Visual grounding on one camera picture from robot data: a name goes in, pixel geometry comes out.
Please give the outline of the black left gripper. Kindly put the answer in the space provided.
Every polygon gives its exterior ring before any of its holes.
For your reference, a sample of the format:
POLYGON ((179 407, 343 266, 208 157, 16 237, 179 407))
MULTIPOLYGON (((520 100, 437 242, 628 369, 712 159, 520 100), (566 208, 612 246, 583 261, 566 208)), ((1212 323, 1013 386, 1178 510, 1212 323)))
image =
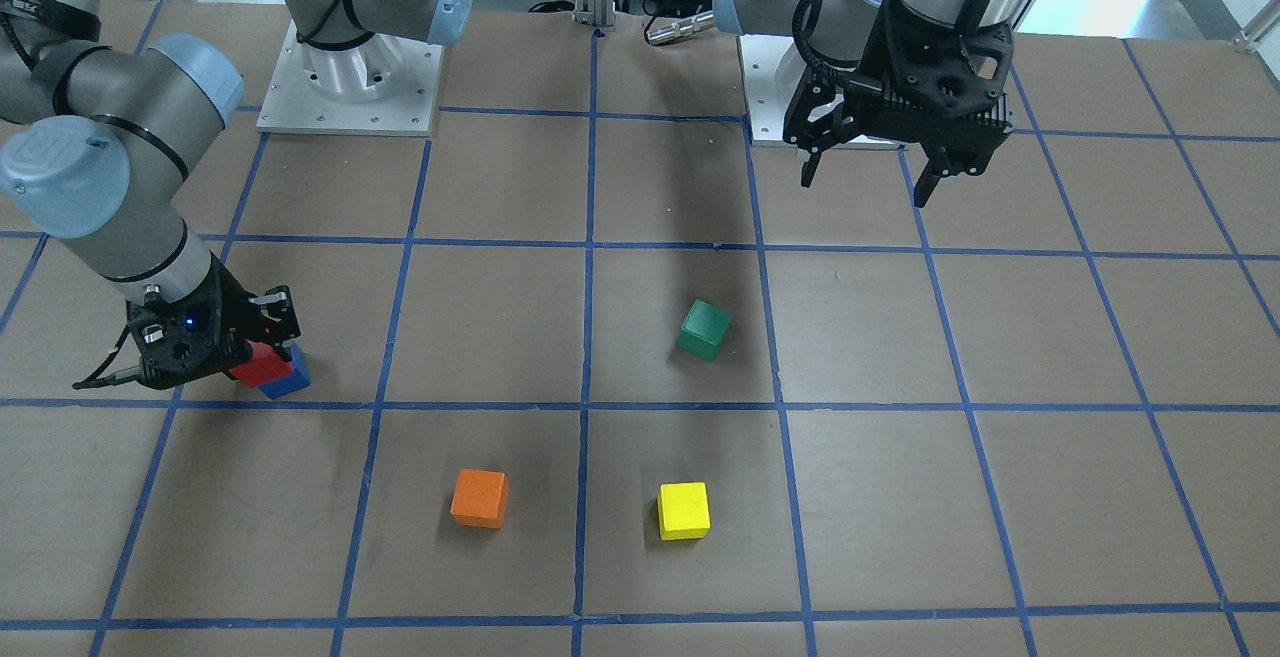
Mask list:
POLYGON ((805 70, 783 126, 803 158, 801 187, 812 187, 824 151, 859 136, 923 147, 915 209, 954 173, 983 173, 1014 128, 1005 93, 1012 32, 1006 22, 980 26, 989 3, 961 0, 955 23, 936 26, 904 0, 884 0, 852 70, 812 46, 822 1, 804 6, 794 27, 805 70))

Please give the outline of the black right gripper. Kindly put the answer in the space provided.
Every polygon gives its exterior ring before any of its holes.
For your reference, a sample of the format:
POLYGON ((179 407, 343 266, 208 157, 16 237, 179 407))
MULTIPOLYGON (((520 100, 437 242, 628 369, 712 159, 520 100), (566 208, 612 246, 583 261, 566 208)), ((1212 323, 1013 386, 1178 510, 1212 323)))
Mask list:
POLYGON ((125 316, 140 351, 137 382, 155 391, 247 364, 250 341, 284 348, 301 336, 288 286, 255 295, 220 263, 191 295, 174 302, 128 301, 125 316))

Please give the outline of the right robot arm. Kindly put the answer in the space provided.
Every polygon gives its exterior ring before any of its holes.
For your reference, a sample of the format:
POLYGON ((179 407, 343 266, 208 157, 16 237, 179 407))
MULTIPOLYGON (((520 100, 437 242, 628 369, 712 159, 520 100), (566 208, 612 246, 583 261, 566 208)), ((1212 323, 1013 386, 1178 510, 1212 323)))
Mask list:
MULTIPOLYGON (((123 295, 134 366, 105 359, 78 389, 166 391, 221 374, 271 398, 310 383, 291 292, 247 291, 173 205, 244 96, 205 38, 141 54, 100 38, 100 0, 3 0, 3 193, 123 295)), ((323 95, 366 100, 399 78, 392 38, 453 45, 474 0, 285 0, 323 95)))

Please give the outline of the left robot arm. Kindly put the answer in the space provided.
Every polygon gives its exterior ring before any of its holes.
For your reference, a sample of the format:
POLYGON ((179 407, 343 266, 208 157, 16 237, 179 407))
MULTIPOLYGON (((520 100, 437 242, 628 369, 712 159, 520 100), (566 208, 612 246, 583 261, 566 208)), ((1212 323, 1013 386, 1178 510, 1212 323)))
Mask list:
POLYGON ((732 35, 788 38, 799 74, 780 138, 810 186, 822 155, 860 137, 919 145, 913 193, 986 172, 1014 131, 1006 85, 1030 0, 713 0, 732 35))

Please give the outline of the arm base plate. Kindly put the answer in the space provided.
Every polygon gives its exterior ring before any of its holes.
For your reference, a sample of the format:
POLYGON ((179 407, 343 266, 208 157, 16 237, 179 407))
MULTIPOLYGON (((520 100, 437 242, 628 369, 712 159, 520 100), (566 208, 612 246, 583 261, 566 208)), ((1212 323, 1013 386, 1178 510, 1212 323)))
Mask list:
POLYGON ((273 134, 429 137, 444 56, 443 46, 388 35, 325 51, 289 28, 256 126, 273 134))
POLYGON ((783 36, 742 35, 739 54, 751 142, 786 149, 785 117, 805 63, 792 38, 783 36))

